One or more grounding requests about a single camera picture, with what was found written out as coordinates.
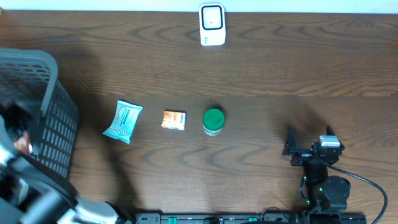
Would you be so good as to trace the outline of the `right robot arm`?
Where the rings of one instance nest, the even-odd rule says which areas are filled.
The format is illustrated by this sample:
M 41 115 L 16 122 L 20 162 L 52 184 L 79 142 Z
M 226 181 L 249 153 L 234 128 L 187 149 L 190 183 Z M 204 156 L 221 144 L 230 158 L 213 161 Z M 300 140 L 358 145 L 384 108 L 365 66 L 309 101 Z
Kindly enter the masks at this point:
M 341 211 L 347 209 L 350 182 L 337 175 L 329 175 L 328 168 L 339 161 L 344 145 L 327 126 L 326 134 L 310 148 L 300 148 L 292 126 L 289 126 L 282 154 L 290 156 L 292 166 L 303 167 L 300 193 L 307 208 L 296 217 L 295 223 L 341 223 Z

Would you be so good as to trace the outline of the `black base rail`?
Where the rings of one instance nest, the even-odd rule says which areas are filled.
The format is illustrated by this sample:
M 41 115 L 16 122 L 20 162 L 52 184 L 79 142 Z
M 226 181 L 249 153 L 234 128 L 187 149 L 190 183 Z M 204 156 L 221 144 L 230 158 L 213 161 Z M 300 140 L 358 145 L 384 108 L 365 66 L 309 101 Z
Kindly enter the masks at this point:
M 137 213 L 137 224 L 366 224 L 366 217 L 358 214 L 312 214 L 302 218 L 293 213 L 280 213 L 271 210 L 261 214 L 159 214 Z

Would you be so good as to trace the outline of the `green lid jar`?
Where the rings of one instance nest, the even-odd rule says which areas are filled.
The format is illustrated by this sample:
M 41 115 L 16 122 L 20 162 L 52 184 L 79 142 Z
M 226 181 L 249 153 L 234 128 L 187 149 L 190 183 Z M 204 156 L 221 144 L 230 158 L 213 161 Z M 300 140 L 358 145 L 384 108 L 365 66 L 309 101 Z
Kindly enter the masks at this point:
M 209 109 L 203 115 L 203 130 L 209 136 L 218 135 L 223 129 L 224 123 L 224 113 L 219 109 Z

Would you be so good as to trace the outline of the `white barcode scanner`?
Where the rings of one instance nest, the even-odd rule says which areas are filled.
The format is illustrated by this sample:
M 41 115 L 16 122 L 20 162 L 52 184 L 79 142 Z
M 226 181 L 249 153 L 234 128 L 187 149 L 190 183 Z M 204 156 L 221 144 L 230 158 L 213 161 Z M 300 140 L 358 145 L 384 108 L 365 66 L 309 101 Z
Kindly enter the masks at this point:
M 200 43 L 202 46 L 219 46 L 226 41 L 224 7 L 220 3 L 202 4 L 199 8 Z

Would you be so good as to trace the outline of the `red Top chocolate bar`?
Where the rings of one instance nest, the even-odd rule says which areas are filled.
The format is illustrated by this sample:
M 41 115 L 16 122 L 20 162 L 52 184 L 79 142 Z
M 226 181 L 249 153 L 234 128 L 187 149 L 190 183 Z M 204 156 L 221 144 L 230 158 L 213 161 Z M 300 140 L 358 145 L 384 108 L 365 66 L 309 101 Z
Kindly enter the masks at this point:
M 26 155 L 30 155 L 33 151 L 33 148 L 30 143 L 29 133 L 24 131 L 22 135 L 14 141 L 14 146 L 18 151 L 21 151 Z

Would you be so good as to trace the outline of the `small orange box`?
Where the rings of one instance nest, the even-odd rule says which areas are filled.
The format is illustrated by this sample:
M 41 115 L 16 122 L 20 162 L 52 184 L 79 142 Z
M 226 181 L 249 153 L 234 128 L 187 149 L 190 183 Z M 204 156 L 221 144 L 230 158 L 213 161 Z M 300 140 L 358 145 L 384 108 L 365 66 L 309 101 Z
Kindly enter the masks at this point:
M 184 131 L 186 125 L 186 113 L 178 111 L 164 111 L 161 127 Z

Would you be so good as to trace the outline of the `teal wet wipes pack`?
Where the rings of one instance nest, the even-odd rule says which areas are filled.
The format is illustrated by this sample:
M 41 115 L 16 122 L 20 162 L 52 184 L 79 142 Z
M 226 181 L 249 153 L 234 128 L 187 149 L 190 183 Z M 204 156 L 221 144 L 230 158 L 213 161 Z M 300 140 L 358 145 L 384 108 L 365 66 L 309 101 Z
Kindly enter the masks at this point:
M 142 106 L 118 100 L 113 122 L 103 134 L 129 144 L 142 109 Z

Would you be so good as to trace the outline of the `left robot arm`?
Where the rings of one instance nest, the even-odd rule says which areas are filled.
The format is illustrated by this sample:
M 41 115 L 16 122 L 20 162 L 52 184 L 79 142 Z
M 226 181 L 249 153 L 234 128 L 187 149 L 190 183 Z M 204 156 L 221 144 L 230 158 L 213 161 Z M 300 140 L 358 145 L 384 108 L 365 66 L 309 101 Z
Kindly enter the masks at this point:
M 108 202 L 79 196 L 53 169 L 32 158 L 35 114 L 23 105 L 1 108 L 1 223 L 134 223 Z

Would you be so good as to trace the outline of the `grey plastic basket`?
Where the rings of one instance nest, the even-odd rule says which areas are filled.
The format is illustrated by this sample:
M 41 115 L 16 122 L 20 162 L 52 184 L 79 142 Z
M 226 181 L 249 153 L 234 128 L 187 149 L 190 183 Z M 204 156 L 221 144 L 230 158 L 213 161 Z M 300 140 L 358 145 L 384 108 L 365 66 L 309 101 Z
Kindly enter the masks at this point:
M 41 50 L 1 49 L 1 106 L 32 113 L 30 156 L 68 178 L 79 110 L 58 80 L 55 59 Z

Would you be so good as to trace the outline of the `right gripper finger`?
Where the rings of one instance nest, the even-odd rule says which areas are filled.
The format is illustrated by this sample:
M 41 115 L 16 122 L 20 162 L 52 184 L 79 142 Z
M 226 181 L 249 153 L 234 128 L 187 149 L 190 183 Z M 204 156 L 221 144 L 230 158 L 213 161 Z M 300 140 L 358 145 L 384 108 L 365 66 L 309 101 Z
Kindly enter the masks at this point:
M 293 126 L 290 125 L 288 128 L 287 139 L 285 141 L 284 148 L 282 150 L 283 156 L 292 156 L 297 153 L 297 143 Z
M 331 126 L 327 126 L 327 127 L 326 127 L 326 135 L 327 135 L 327 136 L 334 136 L 334 137 L 339 141 L 339 143 L 340 143 L 340 149 L 341 149 L 341 150 L 344 150 L 344 149 L 345 149 L 344 144 L 337 138 L 337 136 L 336 136 L 336 134 L 335 134 L 335 132 L 333 131 L 333 129 L 332 129 Z

